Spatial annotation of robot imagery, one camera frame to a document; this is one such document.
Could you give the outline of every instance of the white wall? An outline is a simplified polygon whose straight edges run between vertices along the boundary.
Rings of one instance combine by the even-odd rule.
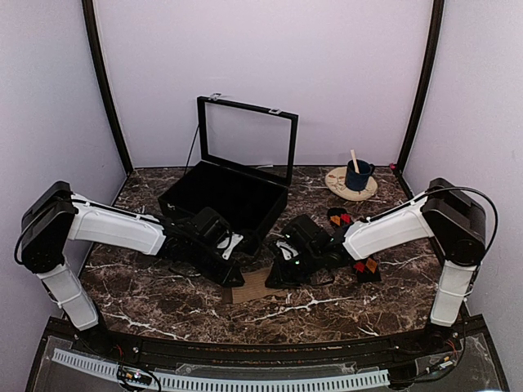
[[[394,162],[418,85],[431,4],[96,1],[133,163],[185,165],[195,98],[213,92],[299,114],[298,164],[344,164],[351,148],[376,164]]]
[[[523,2],[445,5],[427,103],[406,169],[414,192],[443,176],[495,201],[500,228],[470,300],[523,390]]]
[[[123,183],[101,103],[82,3],[1,1],[0,364],[2,390],[22,391],[55,306],[39,280],[15,264],[20,219],[56,180],[110,202]],[[87,244],[69,247],[78,270]]]

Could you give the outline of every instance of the marble tabletop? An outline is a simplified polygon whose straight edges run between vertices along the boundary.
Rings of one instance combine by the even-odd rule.
[[[387,167],[374,173],[377,193],[349,202],[324,183],[332,167],[295,167],[288,206],[266,242],[293,217],[308,214],[332,231],[326,213],[344,207],[354,219],[372,216],[405,200]],[[161,214],[157,197],[181,177],[180,168],[137,169],[115,206]],[[252,268],[269,266],[263,248]],[[221,287],[183,262],[159,260],[127,249],[97,244],[81,275],[108,327],[119,332],[164,339],[235,344],[297,344],[390,335],[423,328],[436,294],[440,265],[427,240],[375,255],[382,281],[356,282],[351,268],[334,271],[335,282],[303,287],[283,296],[224,304]]]

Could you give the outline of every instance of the red and black object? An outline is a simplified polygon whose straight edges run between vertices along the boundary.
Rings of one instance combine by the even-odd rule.
[[[379,272],[379,265],[372,257],[369,257],[367,260],[358,260],[353,263],[352,271],[356,275],[358,283],[382,281],[382,276]]]
[[[327,217],[329,219],[329,222],[331,226],[334,229],[337,229],[339,227],[346,228],[350,225],[352,225],[352,219],[349,213],[346,211],[345,208],[340,207],[333,207],[329,208],[327,211]]]

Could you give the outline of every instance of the round wooden tray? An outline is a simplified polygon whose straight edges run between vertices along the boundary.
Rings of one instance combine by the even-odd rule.
[[[378,190],[378,183],[373,177],[369,178],[367,187],[360,191],[350,190],[345,186],[346,167],[336,167],[325,176],[325,184],[340,198],[361,202],[371,198]]]

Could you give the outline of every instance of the black open case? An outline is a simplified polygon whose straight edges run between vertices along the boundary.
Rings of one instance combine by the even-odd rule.
[[[293,178],[298,116],[278,109],[204,96],[199,97],[197,103],[202,160],[159,197],[162,213],[172,219],[178,219],[193,216],[204,207],[210,207],[229,222],[233,231],[243,234],[248,239],[242,250],[253,255],[287,206],[288,187]],[[289,121],[286,168],[282,165],[261,170],[253,165],[245,165],[210,154],[209,131],[212,128],[212,124],[208,121],[210,106],[214,111],[236,108],[280,118],[284,124]],[[259,115],[254,118],[257,120],[258,129],[263,127],[265,120],[269,120],[268,127],[276,121]]]

